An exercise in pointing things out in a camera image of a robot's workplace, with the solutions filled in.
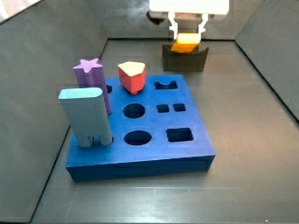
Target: shape sorting toy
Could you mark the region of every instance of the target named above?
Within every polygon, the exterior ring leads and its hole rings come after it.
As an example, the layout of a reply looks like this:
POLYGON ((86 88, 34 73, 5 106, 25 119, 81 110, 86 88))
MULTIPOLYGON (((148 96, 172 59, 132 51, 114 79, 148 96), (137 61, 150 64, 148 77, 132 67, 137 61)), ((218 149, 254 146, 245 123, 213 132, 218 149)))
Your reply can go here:
POLYGON ((118 78, 106 79, 113 143, 93 139, 81 149, 72 136, 66 170, 74 181, 206 171, 214 157, 206 130, 181 75, 146 76, 130 95, 118 78))

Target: rectangular hole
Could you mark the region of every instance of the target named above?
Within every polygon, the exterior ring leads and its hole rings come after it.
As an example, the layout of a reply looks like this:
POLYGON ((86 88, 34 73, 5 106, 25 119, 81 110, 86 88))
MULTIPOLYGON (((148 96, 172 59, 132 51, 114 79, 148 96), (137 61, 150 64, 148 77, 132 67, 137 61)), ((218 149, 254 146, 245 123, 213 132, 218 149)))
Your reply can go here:
POLYGON ((185 107, 184 107, 184 104, 182 103, 174 103, 172 105, 172 108, 173 108, 173 111, 174 112, 182 112, 182 111, 185 111, 185 107))
POLYGON ((168 142, 170 143, 186 142, 193 140, 192 131, 189 128, 168 129, 165 133, 168 142))
POLYGON ((166 113, 166 112, 169 112, 169 107, 168 107, 166 104, 156 105, 156 109, 157 109, 157 112, 158 113, 166 113))

